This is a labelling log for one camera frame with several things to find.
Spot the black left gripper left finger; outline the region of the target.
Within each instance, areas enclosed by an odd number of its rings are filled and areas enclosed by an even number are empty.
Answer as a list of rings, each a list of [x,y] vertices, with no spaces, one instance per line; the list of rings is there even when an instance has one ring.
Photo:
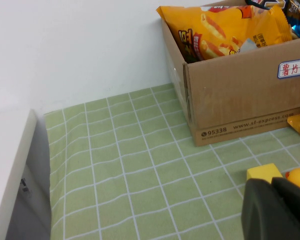
[[[251,178],[245,184],[241,224],[245,240],[300,240],[300,222],[272,187]]]

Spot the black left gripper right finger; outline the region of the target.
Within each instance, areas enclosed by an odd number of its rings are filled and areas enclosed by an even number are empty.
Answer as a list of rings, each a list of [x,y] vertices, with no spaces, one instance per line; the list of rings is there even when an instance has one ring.
[[[300,222],[300,187],[283,177],[274,177],[271,185]]]

